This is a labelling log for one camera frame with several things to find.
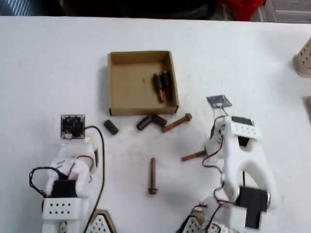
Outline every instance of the copper bolt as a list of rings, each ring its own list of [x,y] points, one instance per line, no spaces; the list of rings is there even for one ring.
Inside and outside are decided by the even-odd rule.
[[[149,194],[155,195],[156,189],[156,159],[152,158],[150,161],[150,188],[148,188]]]
[[[192,119],[192,116],[190,113],[186,113],[183,118],[180,118],[179,120],[173,122],[172,124],[166,126],[165,128],[162,129],[162,132],[166,132],[168,130],[171,130],[172,128],[176,127],[177,125],[185,122],[185,121],[190,121]]]
[[[187,161],[189,159],[194,159],[194,158],[202,156],[202,155],[206,155],[206,151],[205,150],[202,150],[202,151],[196,152],[194,154],[190,154],[190,155],[187,155],[185,157],[182,157],[181,161]]]
[[[158,94],[159,101],[163,102],[164,101],[163,89],[160,89],[157,94]]]

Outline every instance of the black cable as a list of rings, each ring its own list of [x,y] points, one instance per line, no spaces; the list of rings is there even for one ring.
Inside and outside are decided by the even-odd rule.
[[[212,217],[210,217],[210,220],[209,220],[209,222],[208,222],[208,225],[207,225],[207,226],[205,227],[205,229],[204,229],[205,232],[208,232],[209,227],[211,226],[211,224],[212,224],[212,222],[213,222],[213,219],[214,219],[214,217],[215,217],[217,211],[219,211],[219,209],[220,209],[222,206],[223,206],[222,204],[219,204],[218,207],[217,207],[217,209],[216,209],[215,212],[213,213]]]
[[[59,180],[67,180],[68,176],[66,176],[64,173],[62,173],[60,170],[58,170],[57,168],[54,168],[52,166],[39,166],[34,168],[30,173],[29,173],[29,186],[31,188],[33,188],[35,191],[37,191],[39,194],[41,194],[44,198],[47,198],[48,195],[41,189],[38,189],[34,183],[33,183],[33,176],[35,171],[37,170],[53,170],[58,174],[58,179]]]
[[[243,175],[243,186],[245,186],[245,171],[242,172]]]
[[[96,129],[98,131],[99,135],[101,136],[101,140],[102,140],[102,146],[103,146],[103,148],[102,148],[102,150],[103,150],[103,181],[102,181],[102,187],[101,187],[101,190],[100,190],[100,192],[98,194],[98,197],[97,197],[94,209],[93,209],[91,215],[89,216],[89,219],[88,219],[88,221],[86,223],[86,226],[84,228],[84,231],[83,231],[84,233],[86,233],[87,228],[88,228],[88,226],[89,226],[89,224],[90,224],[90,222],[92,220],[92,217],[93,217],[93,215],[94,215],[94,213],[96,211],[96,208],[97,208],[97,205],[99,203],[99,200],[101,199],[102,192],[103,192],[103,189],[104,189],[104,184],[105,184],[105,143],[104,143],[104,137],[103,137],[103,134],[102,134],[101,130],[97,126],[95,126],[95,125],[87,126],[84,129],[86,130],[86,129],[90,129],[90,128]]]

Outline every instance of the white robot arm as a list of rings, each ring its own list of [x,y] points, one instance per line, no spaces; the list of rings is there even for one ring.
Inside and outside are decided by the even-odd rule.
[[[102,141],[103,181],[95,206],[90,213],[86,195],[91,174],[97,168],[98,148],[85,137],[85,130],[94,128]],[[61,138],[64,143],[50,166],[36,167],[29,174],[29,184],[44,197],[42,206],[42,233],[116,232],[106,210],[97,209],[104,188],[104,138],[96,126],[85,127],[85,115],[62,115]],[[32,182],[34,172],[46,169],[49,179],[45,191]]]
[[[207,98],[214,111],[214,124],[205,151],[186,156],[182,161],[207,154],[205,167],[217,168],[221,173],[221,187],[199,206],[204,207],[204,221],[198,224],[189,216],[178,233],[191,232],[193,223],[202,233],[275,233],[275,210],[279,195],[273,174],[264,156],[261,133],[250,119],[229,117],[224,107],[231,103],[224,95]],[[224,160],[222,169],[214,162]],[[246,172],[257,187],[239,184],[239,176]],[[228,200],[220,200],[216,191],[224,189]]]
[[[224,159],[221,184],[231,205],[224,208],[222,221],[237,232],[273,232],[272,210],[279,202],[273,174],[268,166],[261,144],[261,134],[254,123],[243,117],[215,118],[213,132],[206,142],[207,154]],[[247,172],[258,188],[239,185],[239,174]],[[217,206],[214,198],[205,204]],[[212,212],[206,214],[210,219]]]

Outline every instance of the open cardboard box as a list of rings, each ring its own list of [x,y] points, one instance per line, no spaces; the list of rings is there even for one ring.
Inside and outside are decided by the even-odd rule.
[[[174,114],[179,102],[172,54],[169,51],[112,52],[108,55],[111,116]],[[172,100],[159,102],[153,75],[167,71]]]

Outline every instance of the white 3d printed part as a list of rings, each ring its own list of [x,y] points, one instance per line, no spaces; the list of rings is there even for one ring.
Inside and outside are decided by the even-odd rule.
[[[293,58],[296,72],[306,78],[311,78],[311,39]]]

